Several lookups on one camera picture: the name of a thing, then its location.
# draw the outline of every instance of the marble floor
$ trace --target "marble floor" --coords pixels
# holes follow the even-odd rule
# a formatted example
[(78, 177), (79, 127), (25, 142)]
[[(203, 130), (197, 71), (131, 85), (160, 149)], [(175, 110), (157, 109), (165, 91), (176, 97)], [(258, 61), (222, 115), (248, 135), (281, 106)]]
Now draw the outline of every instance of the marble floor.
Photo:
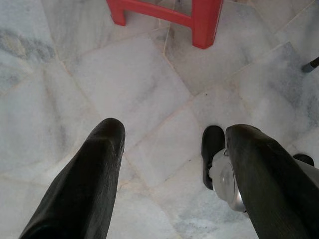
[[(190, 14), (191, 0), (148, 0)], [(104, 0), (0, 1), (0, 232), (16, 239), (94, 126), (127, 141), (108, 239), (255, 239), (201, 182), (205, 127), (252, 124), (319, 165), (319, 0), (225, 0), (215, 43)]]

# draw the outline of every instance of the red plastic stool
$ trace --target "red plastic stool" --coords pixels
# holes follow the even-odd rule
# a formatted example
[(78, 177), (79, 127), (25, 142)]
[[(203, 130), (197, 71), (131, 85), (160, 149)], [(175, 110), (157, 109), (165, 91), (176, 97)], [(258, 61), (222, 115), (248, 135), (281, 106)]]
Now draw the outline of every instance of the red plastic stool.
[(115, 24), (125, 26), (124, 11), (135, 11), (188, 26), (193, 46), (206, 49), (214, 42), (223, 0), (192, 0), (191, 16), (138, 0), (106, 0)]

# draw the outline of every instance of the foot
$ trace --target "foot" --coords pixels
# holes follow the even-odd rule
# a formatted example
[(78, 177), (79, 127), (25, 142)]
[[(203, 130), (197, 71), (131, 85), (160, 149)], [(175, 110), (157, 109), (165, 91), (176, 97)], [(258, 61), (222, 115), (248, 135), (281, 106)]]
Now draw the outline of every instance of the foot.
[(296, 160), (299, 160), (301, 162), (309, 164), (309, 165), (311, 165), (313, 167), (315, 166), (314, 160), (308, 155), (305, 155), (305, 154), (302, 154), (302, 153), (298, 153), (298, 154), (294, 155), (294, 158)]
[(225, 148), (225, 134), (221, 127), (211, 125), (204, 131), (201, 143), (201, 156), (203, 157), (203, 183), (213, 190), (213, 181), (209, 176), (213, 157)]

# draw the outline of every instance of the white marble tile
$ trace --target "white marble tile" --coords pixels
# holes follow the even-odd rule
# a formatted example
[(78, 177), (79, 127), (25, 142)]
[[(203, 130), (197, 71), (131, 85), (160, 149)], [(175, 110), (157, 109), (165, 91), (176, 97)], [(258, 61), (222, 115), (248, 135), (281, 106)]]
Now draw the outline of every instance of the white marble tile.
[(165, 51), (165, 43), (166, 43), (166, 38), (168, 34), (169, 28), (164, 27), (164, 28), (159, 28), (154, 31), (151, 31), (149, 33), (150, 38), (153, 40), (154, 44), (156, 47), (164, 53)]
[(24, 80), (26, 74), (0, 64), (0, 95)]
[(290, 41), (306, 64), (319, 56), (319, 1), (314, 1), (276, 36), (281, 42)]
[(0, 97), (0, 172), (57, 162), (100, 118), (59, 63), (46, 64)]
[(226, 83), (196, 96), (191, 109), (203, 128), (218, 125), (226, 130), (234, 124), (248, 123), (250, 118), (234, 85)]
[(39, 205), (46, 188), (0, 177), (0, 191), (1, 238), (19, 238)]
[(272, 32), (277, 32), (313, 0), (251, 0)]
[(205, 188), (201, 157), (186, 163), (151, 194), (184, 239), (257, 238), (249, 219)]
[[(176, 3), (189, 12), (189, 1)], [(250, 6), (225, 1), (213, 46), (192, 46), (191, 30), (172, 24), (165, 54), (194, 95), (220, 83), (277, 45), (277, 40)]]
[(179, 239), (165, 212), (147, 195), (121, 190), (115, 200), (108, 239)]
[(314, 121), (318, 121), (315, 91), (311, 93), (309, 89), (310, 82), (310, 88), (316, 83), (305, 78), (301, 66), (299, 55), (287, 43), (231, 79), (251, 114), (249, 124), (273, 137), (283, 147), (315, 127)]
[(200, 153), (201, 129), (189, 108), (167, 119), (127, 155), (149, 187), (170, 175)]
[[(168, 8), (168, 9), (174, 9), (175, 7), (175, 0), (160, 0), (157, 5)], [(170, 26), (170, 22), (160, 19), (159, 18), (159, 27), (168, 27)]]
[(40, 0), (0, 2), (0, 63), (33, 72), (55, 56)]
[(103, 118), (123, 122), (126, 150), (190, 97), (147, 35), (67, 61), (67, 67)]
[(127, 12), (127, 25), (115, 25), (104, 0), (42, 2), (61, 60), (151, 31), (159, 24), (154, 17)]
[(313, 158), (315, 167), (319, 167), (319, 128), (316, 128), (293, 142), (294, 153), (304, 153)]

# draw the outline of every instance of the floor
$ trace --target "floor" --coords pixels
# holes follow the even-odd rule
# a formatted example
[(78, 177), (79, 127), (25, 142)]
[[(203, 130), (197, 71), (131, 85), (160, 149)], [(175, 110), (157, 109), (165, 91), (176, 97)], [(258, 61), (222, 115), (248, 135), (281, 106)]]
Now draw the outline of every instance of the floor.
[[(149, 0), (190, 13), (191, 0)], [(252, 124), (319, 165), (318, 0), (225, 0), (215, 43), (104, 0), (0, 1), (0, 232), (18, 238), (99, 121), (127, 131), (108, 239), (257, 238), (201, 182), (206, 126)]]

